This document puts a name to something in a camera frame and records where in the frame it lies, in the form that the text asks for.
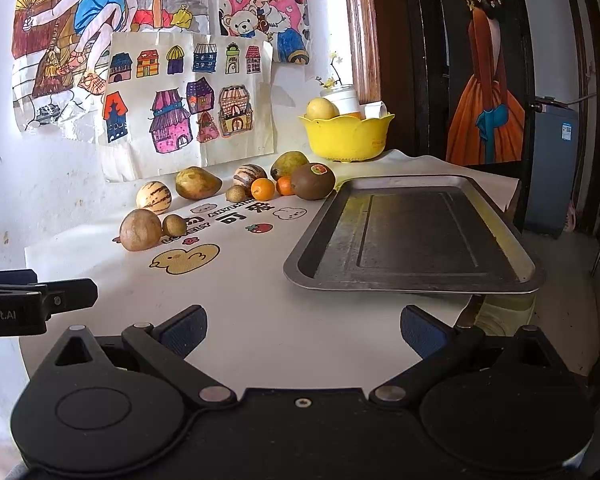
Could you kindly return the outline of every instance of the black mount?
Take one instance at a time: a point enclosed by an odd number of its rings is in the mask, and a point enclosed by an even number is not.
[[[97,299],[88,279],[38,283],[33,270],[0,270],[0,336],[43,334],[53,314],[88,308]]]
[[[195,305],[120,336],[67,329],[18,400],[27,480],[581,479],[593,411],[541,330],[451,329],[418,307],[403,338],[423,360],[373,389],[226,386],[184,361]]]

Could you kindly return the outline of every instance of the metal pin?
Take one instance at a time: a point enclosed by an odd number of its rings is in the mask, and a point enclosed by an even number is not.
[[[205,402],[223,402],[231,397],[231,390],[226,386],[207,386],[198,395]]]
[[[296,406],[298,408],[308,408],[309,406],[312,405],[311,399],[296,399]]]
[[[397,402],[403,400],[407,392],[404,391],[400,386],[391,386],[386,384],[376,388],[376,397],[384,402]]]

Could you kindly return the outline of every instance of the gray appliance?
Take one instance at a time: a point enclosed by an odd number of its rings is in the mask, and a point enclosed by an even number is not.
[[[567,219],[578,156],[578,113],[536,98],[536,134],[525,229],[558,238]]]

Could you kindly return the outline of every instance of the striped melon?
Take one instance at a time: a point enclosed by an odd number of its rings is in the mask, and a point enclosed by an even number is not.
[[[251,194],[251,184],[259,178],[266,178],[267,172],[264,171],[260,166],[256,164],[245,164],[235,170],[234,184],[236,186],[243,186],[248,190],[249,195]]]
[[[171,191],[163,183],[157,180],[147,182],[138,190],[136,195],[136,206],[140,209],[148,209],[159,215],[167,211],[171,205]]]

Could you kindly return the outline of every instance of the yellow bowl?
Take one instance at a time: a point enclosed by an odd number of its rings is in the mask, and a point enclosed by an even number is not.
[[[353,162],[380,155],[386,144],[389,123],[395,115],[364,119],[341,115],[333,119],[299,119],[304,123],[309,144],[316,155],[329,160]]]

